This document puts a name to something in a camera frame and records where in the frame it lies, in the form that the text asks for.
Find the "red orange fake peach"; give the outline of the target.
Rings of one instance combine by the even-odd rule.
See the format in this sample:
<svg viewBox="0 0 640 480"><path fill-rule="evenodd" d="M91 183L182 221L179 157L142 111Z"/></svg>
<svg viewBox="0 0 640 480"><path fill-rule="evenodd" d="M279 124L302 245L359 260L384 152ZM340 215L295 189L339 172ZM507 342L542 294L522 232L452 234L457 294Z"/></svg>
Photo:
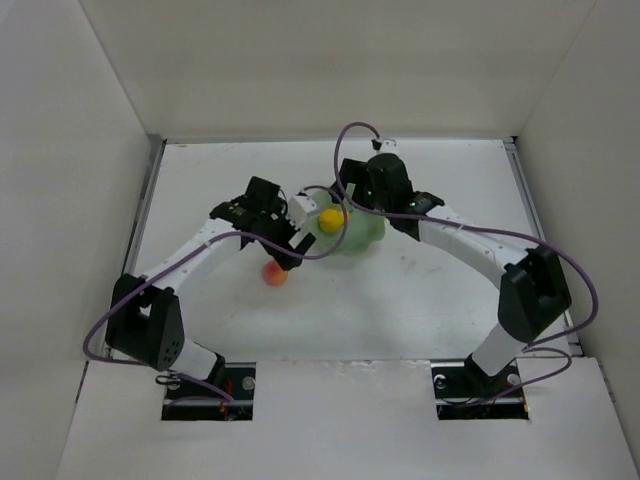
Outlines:
<svg viewBox="0 0 640 480"><path fill-rule="evenodd" d="M269 261L263 266L261 276L268 286L280 287L286 283L288 279L288 272L276 261Z"/></svg>

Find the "yellow fake pear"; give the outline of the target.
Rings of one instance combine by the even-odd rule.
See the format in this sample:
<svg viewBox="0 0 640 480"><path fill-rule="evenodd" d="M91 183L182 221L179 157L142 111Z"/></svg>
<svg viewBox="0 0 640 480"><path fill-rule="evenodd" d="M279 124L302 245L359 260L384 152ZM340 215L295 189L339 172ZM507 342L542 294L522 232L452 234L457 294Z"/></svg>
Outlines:
<svg viewBox="0 0 640 480"><path fill-rule="evenodd" d="M325 209L318 216L318 227L326 234L339 233L345 224L345 215L342 211Z"/></svg>

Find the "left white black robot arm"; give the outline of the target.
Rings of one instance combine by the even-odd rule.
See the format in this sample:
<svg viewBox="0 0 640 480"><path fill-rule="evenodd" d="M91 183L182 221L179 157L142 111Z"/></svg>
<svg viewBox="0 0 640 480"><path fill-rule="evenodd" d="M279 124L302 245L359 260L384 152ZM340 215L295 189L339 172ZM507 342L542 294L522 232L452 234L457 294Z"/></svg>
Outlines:
<svg viewBox="0 0 640 480"><path fill-rule="evenodd" d="M116 281L106 344L158 372L221 391L224 357L186 334L189 296L253 241L283 271L298 267L315 241L301 230L317 209L304 193L283 199L279 185L252 177L243 194L214 207L194 236L167 260L140 276L124 274Z"/></svg>

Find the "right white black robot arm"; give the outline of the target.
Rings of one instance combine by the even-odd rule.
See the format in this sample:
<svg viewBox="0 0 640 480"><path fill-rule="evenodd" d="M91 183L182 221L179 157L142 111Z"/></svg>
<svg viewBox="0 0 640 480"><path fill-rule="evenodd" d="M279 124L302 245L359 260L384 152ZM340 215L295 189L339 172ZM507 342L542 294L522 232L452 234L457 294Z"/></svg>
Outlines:
<svg viewBox="0 0 640 480"><path fill-rule="evenodd" d="M571 306L551 247L540 240L531 248L514 246L500 241L500 231L468 223L441 198L415 190L398 155L336 160L334 174L334 190L353 207L387 218L395 230L450 254L497 288L497 323L464 363L477 391L487 390Z"/></svg>

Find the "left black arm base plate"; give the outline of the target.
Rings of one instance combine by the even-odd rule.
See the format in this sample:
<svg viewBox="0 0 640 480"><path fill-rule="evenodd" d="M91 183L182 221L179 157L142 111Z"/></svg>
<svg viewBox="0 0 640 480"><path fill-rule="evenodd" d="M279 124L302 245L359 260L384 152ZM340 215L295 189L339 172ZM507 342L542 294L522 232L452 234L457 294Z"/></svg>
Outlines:
<svg viewBox="0 0 640 480"><path fill-rule="evenodd" d="M251 421L256 391L256 364L227 364L218 387L202 381L181 379L176 374L160 374L155 383L164 388L163 421Z"/></svg>

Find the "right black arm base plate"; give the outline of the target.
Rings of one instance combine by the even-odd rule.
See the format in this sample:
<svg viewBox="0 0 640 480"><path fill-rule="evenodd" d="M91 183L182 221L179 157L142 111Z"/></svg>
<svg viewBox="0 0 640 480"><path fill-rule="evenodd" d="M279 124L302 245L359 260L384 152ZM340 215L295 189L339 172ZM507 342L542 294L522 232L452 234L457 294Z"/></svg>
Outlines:
<svg viewBox="0 0 640 480"><path fill-rule="evenodd" d="M520 382L515 363L508 365L486 388L473 386L462 365L436 365L431 374L439 420L529 419L521 389L495 398Z"/></svg>

